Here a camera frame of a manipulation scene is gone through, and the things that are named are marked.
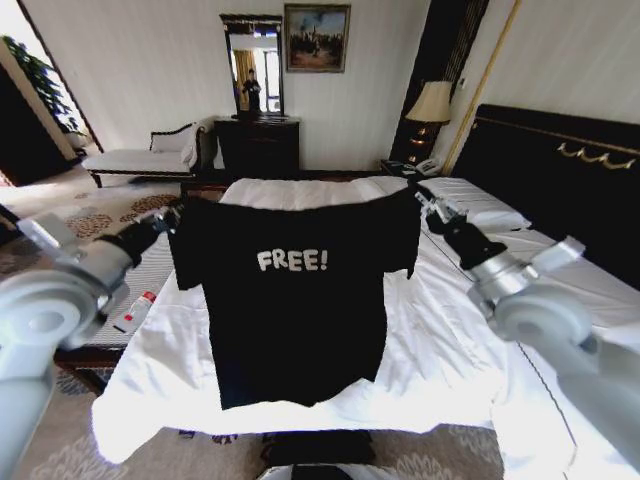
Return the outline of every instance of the nightstand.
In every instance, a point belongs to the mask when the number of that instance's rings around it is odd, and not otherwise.
[[[406,178],[407,180],[415,180],[417,182],[419,182],[420,180],[426,180],[428,178],[439,176],[438,173],[435,173],[433,175],[423,175],[419,171],[409,168],[404,163],[394,162],[391,160],[380,160],[380,170],[382,171],[383,175],[402,177]]]

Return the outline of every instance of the black t-shirt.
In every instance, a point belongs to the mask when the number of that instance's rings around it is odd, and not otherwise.
[[[311,406],[374,381],[383,273],[411,275],[419,234],[409,189],[300,211],[187,200],[171,252],[179,288],[204,288],[222,408]]]

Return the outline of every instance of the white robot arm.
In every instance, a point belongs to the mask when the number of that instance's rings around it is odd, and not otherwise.
[[[640,472],[640,356],[594,335],[591,314],[574,295],[536,283],[579,258],[584,246],[568,237],[523,262],[416,188],[430,230],[444,235],[474,279],[469,298],[494,333],[533,347],[556,370],[566,397]]]
[[[180,211],[164,208],[86,245],[51,214],[18,224],[56,263],[0,284],[1,479],[11,477],[49,402],[56,349],[78,348],[104,325],[127,296],[125,274],[160,233],[175,228]]]

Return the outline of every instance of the green leaves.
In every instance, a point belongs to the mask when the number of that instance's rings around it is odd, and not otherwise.
[[[71,109],[62,101],[60,86],[49,77],[49,72],[55,72],[53,67],[27,52],[24,43],[17,43],[8,35],[3,35],[2,40],[62,131],[65,133],[77,131],[78,125],[75,119],[70,118],[65,125],[58,118],[58,115],[71,113]]]

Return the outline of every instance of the white wall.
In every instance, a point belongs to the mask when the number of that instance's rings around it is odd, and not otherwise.
[[[24,0],[105,149],[235,113],[221,13],[284,0]],[[389,154],[428,0],[351,0],[344,74],[287,74],[304,168],[371,169]]]
[[[462,74],[476,85],[512,4],[489,3]],[[478,104],[640,123],[639,49],[638,0],[522,0]],[[434,148],[439,157],[449,153],[474,91],[456,91],[455,118]]]

